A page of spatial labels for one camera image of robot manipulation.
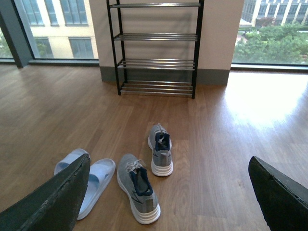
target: shoe rack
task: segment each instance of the shoe rack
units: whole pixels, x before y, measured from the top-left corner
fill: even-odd
[[[120,0],[116,0],[116,4],[107,2],[107,11],[110,26],[110,35],[112,41],[113,58],[115,65],[115,77],[118,94],[121,93],[142,93],[155,95],[184,95],[195,97],[198,58],[200,50],[200,38],[203,18],[204,0],[199,2],[182,2],[182,3],[132,3],[121,4]],[[153,10],[161,7],[195,7],[198,8],[198,16],[196,22],[196,30],[193,34],[180,33],[124,33],[122,26],[121,9],[123,8],[152,8]],[[119,34],[114,35],[113,20],[111,17],[111,10],[117,10]],[[135,59],[126,57],[124,41],[163,41],[163,42],[192,42],[194,43],[194,55],[190,60],[183,59]],[[122,58],[118,62],[116,56],[116,45],[121,45]],[[124,81],[120,84],[119,70],[123,69]],[[152,69],[152,70],[179,70],[192,72],[190,82],[172,82],[172,81],[135,81],[129,80],[127,73],[128,69]]]

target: building window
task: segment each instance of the building window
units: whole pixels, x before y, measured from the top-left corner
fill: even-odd
[[[298,5],[292,5],[289,10],[289,15],[295,15]]]
[[[38,47],[39,57],[45,59],[53,59],[53,54],[48,38],[35,38]]]
[[[90,38],[70,38],[69,41],[75,59],[94,58]]]
[[[58,25],[56,12],[54,11],[52,0],[45,0],[46,9],[48,12],[49,20],[51,25]]]
[[[282,23],[282,19],[276,19],[275,20],[275,25],[280,26]]]
[[[284,15],[287,5],[280,5],[277,15]]]
[[[307,11],[307,8],[308,8],[308,5],[302,4],[301,7],[300,7],[300,9],[299,9],[298,15],[305,15],[305,14],[306,14],[306,11]]]
[[[293,19],[287,19],[286,21],[285,21],[285,23],[287,23],[287,24],[290,24],[290,23],[292,23],[293,22]]]
[[[258,17],[264,17],[267,6],[260,6]]]
[[[274,16],[276,11],[277,5],[271,4],[269,7],[268,16]]]
[[[22,0],[21,3],[30,25],[44,25],[36,0]]]
[[[61,0],[61,6],[67,25],[88,24],[83,0]]]

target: white sole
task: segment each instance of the white sole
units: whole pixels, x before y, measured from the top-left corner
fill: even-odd
[[[141,213],[141,212],[139,212],[136,209],[136,207],[134,205],[134,202],[133,202],[133,200],[130,197],[129,192],[126,190],[126,188],[122,184],[122,182],[121,182],[121,180],[119,178],[118,172],[116,174],[116,177],[117,177],[117,182],[118,182],[120,188],[127,194],[128,198],[129,198],[130,208],[131,208],[131,211],[132,211],[132,213],[134,215],[134,218],[140,224],[142,224],[142,225],[151,224],[154,221],[156,221],[159,218],[159,216],[160,216],[160,206],[159,206],[159,204],[157,204],[157,207],[152,212],[149,212],[149,213]]]
[[[148,137],[148,145],[150,147],[150,149],[153,151],[153,147],[151,145],[150,142],[150,136]],[[152,161],[151,161],[151,169],[154,175],[158,176],[158,177],[166,177],[171,175],[171,173],[173,172],[173,162],[171,161],[171,164],[169,166],[166,167],[161,167],[161,166],[157,166],[155,165],[154,161],[153,161],[153,154],[152,154]]]

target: sunlight on floor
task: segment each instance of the sunlight on floor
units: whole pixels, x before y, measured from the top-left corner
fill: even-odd
[[[296,110],[308,87],[308,76],[231,72],[228,86],[232,87],[227,87],[225,100],[235,124],[271,126]]]

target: white wall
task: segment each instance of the white wall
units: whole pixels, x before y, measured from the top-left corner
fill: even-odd
[[[156,0],[155,2],[190,1]],[[243,4],[244,0],[205,0],[199,69],[230,69]],[[90,8],[100,66],[113,66],[105,1],[90,0]],[[117,26],[116,11],[116,9],[112,9],[114,26]],[[195,30],[196,12],[197,8],[122,9],[123,28],[124,32],[191,33]],[[187,42],[126,42],[126,45],[129,58],[187,58],[193,54],[193,43]]]

